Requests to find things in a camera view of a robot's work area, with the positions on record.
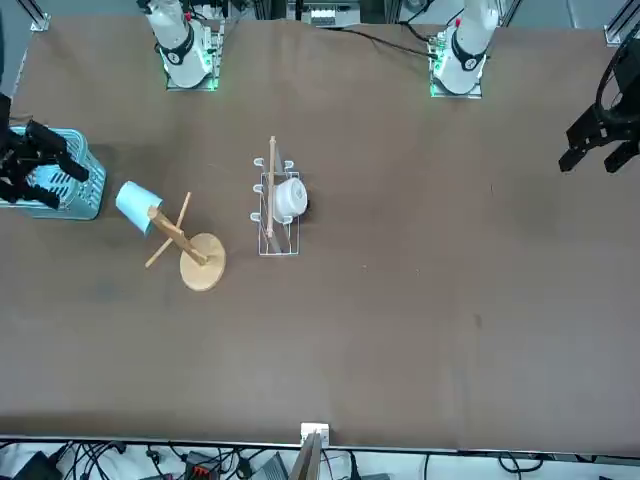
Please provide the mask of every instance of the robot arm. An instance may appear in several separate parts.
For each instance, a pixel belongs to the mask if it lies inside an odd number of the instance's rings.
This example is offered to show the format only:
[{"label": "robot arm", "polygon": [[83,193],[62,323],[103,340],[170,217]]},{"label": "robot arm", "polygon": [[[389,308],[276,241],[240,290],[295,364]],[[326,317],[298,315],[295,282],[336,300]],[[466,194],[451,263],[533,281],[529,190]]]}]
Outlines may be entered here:
[{"label": "robot arm", "polygon": [[449,92],[464,95],[478,83],[498,20],[495,0],[465,0],[459,24],[447,27],[442,67],[434,74]]},{"label": "robot arm", "polygon": [[182,88],[198,85],[213,70],[208,49],[211,29],[187,21],[180,0],[137,0],[160,46],[164,68]]}]

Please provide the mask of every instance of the wooden mug tree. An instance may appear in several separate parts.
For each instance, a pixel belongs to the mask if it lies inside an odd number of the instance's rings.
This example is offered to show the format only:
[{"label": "wooden mug tree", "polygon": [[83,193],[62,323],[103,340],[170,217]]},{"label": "wooden mug tree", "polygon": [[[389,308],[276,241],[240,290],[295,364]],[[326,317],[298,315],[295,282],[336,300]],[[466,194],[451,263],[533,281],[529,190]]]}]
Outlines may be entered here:
[{"label": "wooden mug tree", "polygon": [[146,268],[153,265],[169,245],[175,243],[182,250],[180,255],[182,281],[191,290],[204,292],[213,288],[222,277],[227,255],[222,243],[215,235],[199,233],[188,239],[180,228],[190,199],[191,192],[187,193],[184,199],[175,225],[160,211],[162,200],[133,182],[127,182],[123,186],[116,198],[116,205],[145,234],[148,233],[149,223],[152,223],[169,237],[147,260]]}]

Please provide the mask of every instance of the paper cup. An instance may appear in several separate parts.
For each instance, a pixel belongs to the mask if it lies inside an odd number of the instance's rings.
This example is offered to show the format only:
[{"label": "paper cup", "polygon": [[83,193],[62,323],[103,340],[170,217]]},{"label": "paper cup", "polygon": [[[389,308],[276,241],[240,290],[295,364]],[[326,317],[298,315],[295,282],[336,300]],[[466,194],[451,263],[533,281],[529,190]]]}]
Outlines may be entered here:
[{"label": "paper cup", "polygon": [[116,207],[145,235],[151,230],[149,207],[159,207],[162,199],[134,182],[125,183],[116,197]]}]

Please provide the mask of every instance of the wooden stick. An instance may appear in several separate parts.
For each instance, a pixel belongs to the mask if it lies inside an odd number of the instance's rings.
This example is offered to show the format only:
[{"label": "wooden stick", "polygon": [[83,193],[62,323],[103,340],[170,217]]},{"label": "wooden stick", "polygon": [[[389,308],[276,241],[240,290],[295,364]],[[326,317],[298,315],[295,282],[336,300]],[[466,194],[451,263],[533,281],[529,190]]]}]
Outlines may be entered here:
[{"label": "wooden stick", "polygon": [[276,163],[276,137],[269,140],[269,193],[267,196],[267,237],[273,236],[273,170]]},{"label": "wooden stick", "polygon": [[[184,203],[182,204],[182,209],[180,210],[180,215],[178,216],[178,221],[176,222],[176,227],[180,228],[182,225],[182,220],[184,219],[184,215],[187,213],[187,205],[189,205],[189,200],[191,199],[191,192],[187,192],[187,196],[184,198]],[[164,253],[164,251],[169,248],[169,245],[173,243],[171,238],[167,238],[165,242],[160,246],[156,253],[154,253],[147,263],[144,264],[144,268],[149,268],[151,265],[155,263],[155,261]]]},{"label": "wooden stick", "polygon": [[184,236],[184,232],[171,223],[171,221],[165,217],[157,207],[149,207],[148,215],[153,224],[176,242],[176,245],[184,250],[194,262],[200,266],[207,264],[207,256],[196,250],[187,237]]}]

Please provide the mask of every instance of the brown table surface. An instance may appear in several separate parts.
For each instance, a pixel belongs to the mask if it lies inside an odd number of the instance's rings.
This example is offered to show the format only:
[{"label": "brown table surface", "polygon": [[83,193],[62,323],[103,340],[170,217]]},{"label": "brown table surface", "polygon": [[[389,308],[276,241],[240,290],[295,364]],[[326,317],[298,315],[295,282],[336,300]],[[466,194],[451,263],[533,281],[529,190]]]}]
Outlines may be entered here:
[{"label": "brown table surface", "polygon": [[[368,31],[418,48],[400,27]],[[599,31],[500,30],[481,101],[348,33],[240,22],[215,94],[167,93],[144,17],[55,18],[14,113],[84,132],[93,222],[3,213],[0,430],[640,453],[640,169],[557,167],[612,55]],[[256,255],[276,135],[313,210]],[[134,180],[228,251],[194,293],[114,205]]]}]

